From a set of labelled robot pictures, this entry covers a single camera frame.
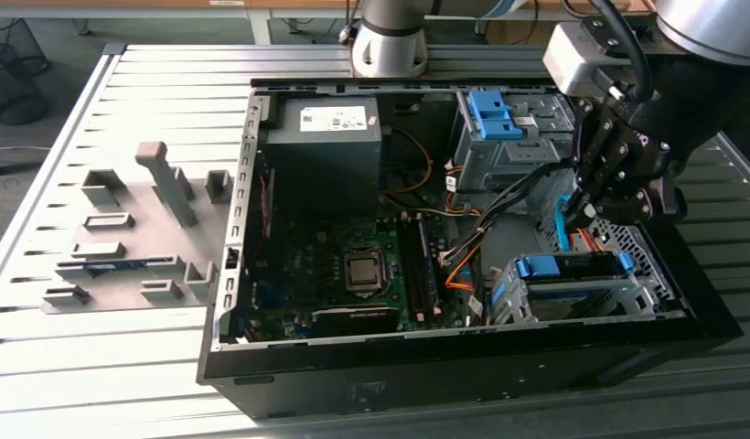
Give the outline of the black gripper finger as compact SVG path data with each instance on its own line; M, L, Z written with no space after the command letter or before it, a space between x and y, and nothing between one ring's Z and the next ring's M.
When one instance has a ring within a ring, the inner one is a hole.
M651 180L627 190L610 190L595 204L598 215L618 225L651 220L682 220L686 198L671 176Z
M577 188L567 204L567 224L587 227L603 211L601 202L613 193L630 146L626 125L602 102L581 98L574 117L571 167Z

